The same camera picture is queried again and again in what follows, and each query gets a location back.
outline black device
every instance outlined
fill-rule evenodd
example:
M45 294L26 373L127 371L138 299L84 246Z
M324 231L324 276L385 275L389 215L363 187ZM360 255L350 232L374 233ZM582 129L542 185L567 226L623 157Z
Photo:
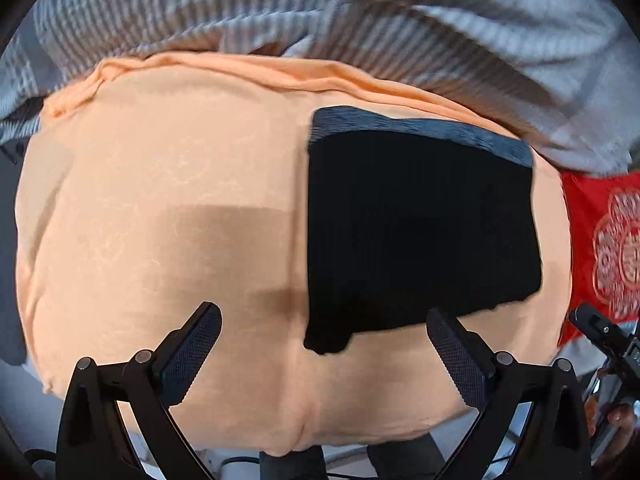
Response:
M520 364L494 353L454 318L431 310L428 336L464 401L478 419L438 480L481 480L520 402L532 402L524 434L499 477L508 480L588 480L590 448L582 397L571 363ZM129 402L152 455L167 480L213 478L168 412L184 399L222 329L222 315L203 303L155 350L129 362L78 361L60 423L57 480L147 480L127 435L117 401Z
M607 357L606 376L593 375L582 400L596 399L596 431L590 440L591 463L596 463L618 428L609 424L607 415L622 404L633 406L640 399L640 342L638 329L627 335L588 303L569 314L569 321Z

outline red cloth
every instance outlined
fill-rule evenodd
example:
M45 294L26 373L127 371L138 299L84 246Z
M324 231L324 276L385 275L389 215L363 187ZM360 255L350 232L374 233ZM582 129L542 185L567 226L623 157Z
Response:
M620 323L640 306L640 173L590 178L563 173L571 225L569 311L588 301ZM580 335L567 320L559 346Z

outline bolt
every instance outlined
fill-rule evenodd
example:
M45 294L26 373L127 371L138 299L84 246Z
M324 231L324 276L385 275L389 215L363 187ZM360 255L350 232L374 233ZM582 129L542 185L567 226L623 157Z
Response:
M136 361L143 365L144 363L149 362L152 355L151 350L141 350L136 354Z
M80 359L78 361L78 364L76 364L76 368L78 370L86 370L89 365L91 364L91 358L90 357L83 357L82 359Z
M556 361L556 364L558 365L558 368L560 368L563 372L571 371L571 362L563 357L559 358Z
M498 361L501 365L509 366L513 363L513 356L509 352L498 352L495 355L495 360Z

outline orange fabric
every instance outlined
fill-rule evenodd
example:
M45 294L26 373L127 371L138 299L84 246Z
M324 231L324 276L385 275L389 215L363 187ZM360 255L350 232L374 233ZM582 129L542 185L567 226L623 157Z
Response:
M63 397L84 355L103 364L155 348L207 300L222 309L223 332L172 408L195 446L283 454L381 442L464 411L423 326L357 335L337 355L302 346L306 140L313 112L334 105L511 135L335 62L107 60L52 95L16 206L18 304L46 390ZM534 165L542 289L462 321L492 348L546 363L569 301L570 245L558 172L536 154Z
M213 70L278 91L337 90L371 103L406 106L513 137L499 124L449 99L402 83L375 79L362 70L338 61L236 56L214 52L165 52L145 60L105 59L87 79L71 84L47 98L41 119L46 121L72 113L90 101L101 85L114 81L127 72L173 65Z

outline cable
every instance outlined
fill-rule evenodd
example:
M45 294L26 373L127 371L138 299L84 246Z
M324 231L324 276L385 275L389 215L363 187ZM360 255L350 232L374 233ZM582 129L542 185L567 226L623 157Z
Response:
M329 467L336 462L342 462L347 458L354 458L356 456L366 457L367 446L360 446L347 451L339 451L335 454L332 454L329 458L325 459L324 462L326 463L327 467Z
M222 469L227 464L234 464L234 463L237 463L237 462L246 462L246 463L249 463L249 464L259 464L260 463L260 459L256 458L255 456L233 456L231 458L225 458L220 463L220 469Z
M495 460L489 462L489 465L497 464L498 462L504 462L505 460L508 460L510 458L511 458L511 455L503 456L502 458L496 458Z
M45 449L28 449L23 455L31 465L35 464L38 460L56 461L56 454L53 451L47 451Z
M351 475L342 475L340 473L327 473L327 476L332 476L334 478L346 478L347 480L378 480L376 477L371 476L351 476Z
M235 464L235 463L248 463L248 464L259 464L260 463L260 459L256 458L255 456L233 456L231 458L225 458L221 463L220 463L220 469L222 469L225 465L228 464ZM372 477L367 477L367 476L350 476L350 475L343 475L340 473L327 473L327 476L331 476L333 478L342 478L344 480L375 480Z

